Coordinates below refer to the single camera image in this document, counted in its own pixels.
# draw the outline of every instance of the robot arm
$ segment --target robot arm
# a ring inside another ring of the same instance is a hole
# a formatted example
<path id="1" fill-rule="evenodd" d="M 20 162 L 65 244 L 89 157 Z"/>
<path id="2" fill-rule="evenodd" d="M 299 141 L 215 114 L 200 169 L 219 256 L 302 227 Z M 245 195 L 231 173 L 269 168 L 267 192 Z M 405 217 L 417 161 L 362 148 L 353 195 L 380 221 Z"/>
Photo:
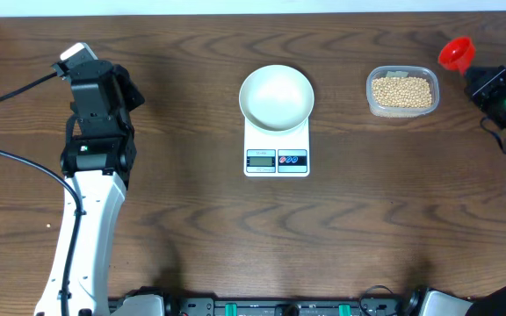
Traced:
<path id="1" fill-rule="evenodd" d="M 127 193 L 120 177 L 101 170 L 76 172 L 66 180 L 83 198 L 83 215 L 69 274 L 69 311 L 80 315 L 109 315 L 108 271 L 112 237 Z M 75 204 L 66 192 L 54 264 L 34 315 L 59 315 L 61 279 L 74 225 Z"/>
<path id="2" fill-rule="evenodd" d="M 53 68 L 69 81 L 75 99 L 71 104 L 74 114 L 66 125 L 61 171 L 80 197 L 83 215 L 69 269 L 69 289 L 63 293 L 61 281 L 75 232 L 76 209 L 66 192 L 54 264 L 34 315 L 60 315 L 65 296 L 70 315 L 109 315 L 107 281 L 112 238 L 136 156 L 129 112 L 143 104 L 144 98 L 124 68 L 100 61 L 84 43 L 64 52 Z M 75 122 L 81 135 L 73 135 Z M 145 311 L 138 309 L 142 302 Z M 149 314 L 145 312 L 162 316 L 162 298 L 150 295 L 127 299 L 114 314 Z"/>

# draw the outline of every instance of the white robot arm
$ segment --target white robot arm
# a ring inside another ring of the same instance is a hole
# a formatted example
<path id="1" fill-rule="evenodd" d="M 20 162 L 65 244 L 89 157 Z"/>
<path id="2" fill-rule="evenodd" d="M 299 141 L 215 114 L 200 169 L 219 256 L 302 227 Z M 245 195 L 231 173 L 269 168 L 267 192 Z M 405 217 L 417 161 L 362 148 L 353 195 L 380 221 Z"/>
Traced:
<path id="1" fill-rule="evenodd" d="M 86 214 L 79 228 L 76 250 L 69 274 L 70 315 L 110 315 L 108 271 L 114 227 L 127 189 L 118 174 L 103 175 L 101 170 L 76 172 L 66 179 L 82 198 Z M 68 253 L 76 209 L 73 198 L 65 198 L 60 237 L 46 289 L 34 310 L 35 316 L 60 315 L 61 277 Z M 114 316 L 163 316 L 163 299 L 156 295 L 127 299 Z"/>

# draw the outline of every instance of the white wall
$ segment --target white wall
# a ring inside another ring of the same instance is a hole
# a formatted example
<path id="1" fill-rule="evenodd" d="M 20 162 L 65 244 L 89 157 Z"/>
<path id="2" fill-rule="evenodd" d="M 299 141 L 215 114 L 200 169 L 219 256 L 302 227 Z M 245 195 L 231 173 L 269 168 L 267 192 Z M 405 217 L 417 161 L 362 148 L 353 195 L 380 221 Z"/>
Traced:
<path id="1" fill-rule="evenodd" d="M 506 11 L 506 0 L 0 0 L 0 17 Z"/>

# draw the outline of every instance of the red funnel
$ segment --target red funnel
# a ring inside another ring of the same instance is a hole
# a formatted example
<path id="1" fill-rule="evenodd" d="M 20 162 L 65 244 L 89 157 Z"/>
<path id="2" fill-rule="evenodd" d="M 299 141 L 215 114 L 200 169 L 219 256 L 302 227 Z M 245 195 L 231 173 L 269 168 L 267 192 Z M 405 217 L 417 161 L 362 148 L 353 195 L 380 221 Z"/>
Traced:
<path id="1" fill-rule="evenodd" d="M 466 73 L 470 67 L 472 59 L 475 56 L 475 47 L 472 39 L 469 37 L 461 37 L 453 39 L 445 48 L 440 51 L 438 63 L 445 69 L 458 70 L 461 75 Z"/>

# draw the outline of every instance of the scale display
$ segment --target scale display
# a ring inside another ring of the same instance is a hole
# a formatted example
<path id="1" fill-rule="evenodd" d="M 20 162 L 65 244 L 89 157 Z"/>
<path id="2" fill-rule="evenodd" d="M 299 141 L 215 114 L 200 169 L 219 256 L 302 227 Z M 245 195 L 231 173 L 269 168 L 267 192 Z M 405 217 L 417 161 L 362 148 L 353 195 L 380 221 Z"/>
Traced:
<path id="1" fill-rule="evenodd" d="M 309 175 L 308 124 L 292 133 L 270 135 L 245 123 L 245 176 L 303 177 Z"/>

